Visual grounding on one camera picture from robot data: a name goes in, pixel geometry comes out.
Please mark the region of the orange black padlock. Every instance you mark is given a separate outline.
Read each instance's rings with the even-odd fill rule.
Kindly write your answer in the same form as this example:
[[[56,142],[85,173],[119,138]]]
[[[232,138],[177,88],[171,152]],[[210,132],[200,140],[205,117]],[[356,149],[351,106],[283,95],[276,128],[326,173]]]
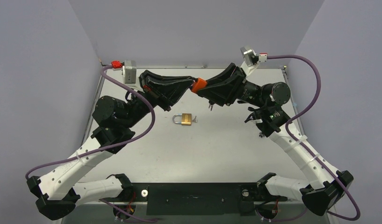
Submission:
[[[197,78],[191,86],[191,91],[197,93],[199,90],[207,86],[207,81],[202,78]]]

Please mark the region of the brass padlock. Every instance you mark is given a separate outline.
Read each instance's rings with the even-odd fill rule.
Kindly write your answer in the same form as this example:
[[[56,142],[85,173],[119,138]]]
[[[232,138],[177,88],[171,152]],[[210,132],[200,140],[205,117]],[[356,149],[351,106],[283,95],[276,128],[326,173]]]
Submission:
[[[176,125],[190,126],[192,124],[192,114],[191,113],[181,113],[175,114],[172,117],[172,122]]]

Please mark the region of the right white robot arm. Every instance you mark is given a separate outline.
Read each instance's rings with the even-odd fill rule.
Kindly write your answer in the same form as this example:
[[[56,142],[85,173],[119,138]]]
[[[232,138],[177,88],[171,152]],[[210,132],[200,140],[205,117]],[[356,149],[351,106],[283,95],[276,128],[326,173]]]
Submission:
[[[302,135],[282,109],[291,97],[284,82],[257,85],[247,80],[243,68],[230,64],[208,79],[198,78],[191,91],[212,105],[250,104],[247,121],[253,121],[261,135],[276,143],[303,172],[306,180],[268,173],[257,182],[262,199],[283,196],[303,202],[312,213],[322,216],[339,201],[353,181],[348,171],[339,171],[325,160]]]

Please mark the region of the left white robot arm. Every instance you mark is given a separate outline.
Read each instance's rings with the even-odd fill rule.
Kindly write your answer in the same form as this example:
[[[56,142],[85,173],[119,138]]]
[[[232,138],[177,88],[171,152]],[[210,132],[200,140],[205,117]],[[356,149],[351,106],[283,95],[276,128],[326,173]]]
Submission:
[[[195,81],[190,76],[160,76],[146,70],[135,87],[127,86],[123,100],[100,97],[92,114],[98,127],[85,143],[51,172],[28,177],[27,185],[37,197],[39,212],[50,220],[58,220],[84,203],[131,198],[134,188],[125,174],[112,174],[93,182],[81,179],[135,140],[132,127],[147,114],[154,114],[156,106],[169,111]]]

